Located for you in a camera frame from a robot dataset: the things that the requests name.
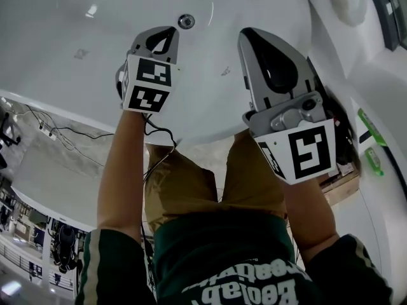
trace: floor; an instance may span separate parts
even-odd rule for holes
[[[9,131],[8,135],[14,139],[17,136],[21,137],[21,143],[18,146],[4,146],[0,150],[8,163],[6,169],[0,170],[2,175],[11,181],[13,180],[26,150],[31,145],[35,145],[54,161],[74,172],[89,177],[102,175],[103,165],[106,162],[113,136],[92,140],[70,130],[61,129],[59,132],[53,130],[57,136],[54,141],[39,131],[39,120],[44,121],[51,128],[69,127],[92,137],[98,137],[106,134],[106,132],[50,112],[43,112],[35,107],[31,107],[31,109],[33,112],[26,105],[7,100],[4,97],[0,98],[0,119],[4,117],[5,112],[11,114],[5,126],[6,132]],[[230,137],[211,144],[188,148],[180,145],[178,150],[199,166],[215,173],[218,195],[221,196],[226,176],[226,159],[232,144],[233,137]],[[148,153],[146,149],[144,149],[144,155],[144,169],[147,170]]]

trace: person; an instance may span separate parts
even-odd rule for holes
[[[0,209],[0,224],[3,226],[3,229],[6,231],[7,220],[10,216],[10,211],[3,205]]]
[[[34,263],[29,262],[29,279],[30,279],[30,282],[32,282],[32,279],[34,277],[36,277],[36,272],[35,272],[35,269],[34,269]]]
[[[141,248],[144,118],[123,111],[85,240],[76,304],[156,304]],[[148,145],[150,167],[170,148]],[[389,304],[363,244],[338,236],[315,179],[289,186],[248,132],[235,136],[221,202],[214,174],[175,151],[149,176],[158,304]],[[291,226],[305,264],[294,262]]]
[[[59,271],[66,274],[78,265],[78,256],[74,251],[75,232],[71,226],[61,225],[51,249],[53,263]]]
[[[61,275],[54,273],[53,276],[54,276],[54,280],[55,280],[55,285],[58,286],[59,283],[61,282]]]

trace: equipment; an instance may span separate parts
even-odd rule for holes
[[[52,252],[54,264],[59,267],[61,273],[76,268],[77,260],[74,251],[76,232],[73,227],[62,224],[54,241]]]
[[[281,38],[243,29],[238,50],[251,110],[243,115],[274,173],[296,184],[335,169],[335,129],[306,58]]]
[[[9,136],[7,136],[7,133],[9,133],[9,130],[7,130],[6,133],[4,133],[4,131],[5,131],[4,126],[5,126],[6,122],[8,121],[9,117],[10,117],[10,114],[7,112],[4,115],[3,121],[1,122],[1,125],[0,125],[0,139],[4,142],[4,144],[7,147],[10,147],[11,145],[16,145],[17,146],[21,142],[21,137],[17,137],[15,140],[13,140]]]
[[[162,51],[156,51],[161,42]],[[123,109],[150,114],[162,110],[181,71],[176,65],[178,44],[174,27],[156,27],[136,37],[116,73]],[[334,170],[333,119],[326,117],[306,58],[281,38],[253,28],[240,32],[238,52],[252,98],[243,120],[275,174],[296,184]]]

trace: tan shorts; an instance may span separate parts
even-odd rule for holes
[[[153,166],[168,152],[149,146]],[[217,201],[215,175],[173,152],[146,182],[146,217],[155,232],[162,224],[193,212],[245,209],[287,217],[284,195],[257,143],[247,133],[230,149],[221,202]]]

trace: dark green t-shirt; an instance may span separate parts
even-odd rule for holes
[[[116,231],[86,237],[76,304],[155,304],[141,246]],[[155,234],[158,304],[390,304],[363,244],[346,235],[294,264],[284,220],[253,212],[196,213]]]

